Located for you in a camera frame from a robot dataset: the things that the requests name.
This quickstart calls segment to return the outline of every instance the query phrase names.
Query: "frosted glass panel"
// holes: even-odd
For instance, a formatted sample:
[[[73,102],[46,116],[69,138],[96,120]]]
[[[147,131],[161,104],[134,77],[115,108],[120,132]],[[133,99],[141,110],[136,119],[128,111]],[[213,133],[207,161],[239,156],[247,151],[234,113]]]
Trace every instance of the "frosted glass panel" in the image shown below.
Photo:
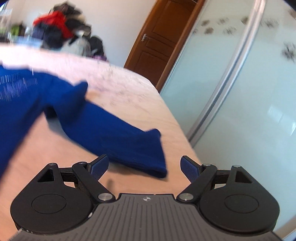
[[[269,0],[225,102],[194,147],[203,163],[243,166],[279,202],[276,228],[296,215],[296,20]]]
[[[186,134],[220,81],[253,0],[210,0],[161,92]]]

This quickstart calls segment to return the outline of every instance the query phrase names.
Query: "wooden table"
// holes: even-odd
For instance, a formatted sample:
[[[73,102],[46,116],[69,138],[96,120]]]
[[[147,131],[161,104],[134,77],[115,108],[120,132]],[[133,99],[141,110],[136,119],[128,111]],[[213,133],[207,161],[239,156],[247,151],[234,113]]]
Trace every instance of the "wooden table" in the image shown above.
[[[199,161],[164,101],[144,77],[90,58],[5,44],[0,45],[1,62],[10,68],[48,71],[73,84],[87,80],[88,100],[142,130],[157,128],[161,132],[167,177],[157,179],[110,164],[100,182],[116,196],[120,192],[176,195],[189,184],[180,170],[180,158],[187,155]],[[46,164],[56,162],[59,167],[70,167],[78,161],[90,162],[96,158],[50,128],[55,129],[41,115],[15,152],[0,182],[1,241],[17,231],[9,211],[12,200]]]

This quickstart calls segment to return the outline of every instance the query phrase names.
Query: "window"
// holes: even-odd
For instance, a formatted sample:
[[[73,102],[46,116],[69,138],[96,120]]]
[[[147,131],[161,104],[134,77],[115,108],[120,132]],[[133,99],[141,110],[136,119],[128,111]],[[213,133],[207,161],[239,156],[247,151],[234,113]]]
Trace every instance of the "window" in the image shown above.
[[[0,7],[0,12],[6,8],[6,5],[7,5],[7,3],[4,3],[4,4]]]

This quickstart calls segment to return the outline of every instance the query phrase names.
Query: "door panel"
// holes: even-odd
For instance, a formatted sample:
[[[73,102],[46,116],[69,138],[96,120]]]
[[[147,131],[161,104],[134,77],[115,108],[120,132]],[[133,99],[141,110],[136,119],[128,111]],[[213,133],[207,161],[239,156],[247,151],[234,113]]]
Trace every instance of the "door panel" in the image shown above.
[[[282,0],[266,2],[240,74],[194,147],[202,163],[241,165],[276,198],[276,230],[296,215],[296,20],[290,11]]]
[[[210,0],[161,96],[185,134],[222,78],[246,27],[253,0]]]
[[[160,0],[138,44],[128,69],[143,75],[156,86],[176,43],[195,7],[191,0]]]

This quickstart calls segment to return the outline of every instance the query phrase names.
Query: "brown door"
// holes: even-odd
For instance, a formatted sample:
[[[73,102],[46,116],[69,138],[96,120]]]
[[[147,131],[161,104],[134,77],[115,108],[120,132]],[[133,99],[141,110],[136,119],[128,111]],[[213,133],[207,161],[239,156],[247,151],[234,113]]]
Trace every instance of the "brown door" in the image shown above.
[[[159,0],[125,68],[156,86],[195,5],[193,0]]]

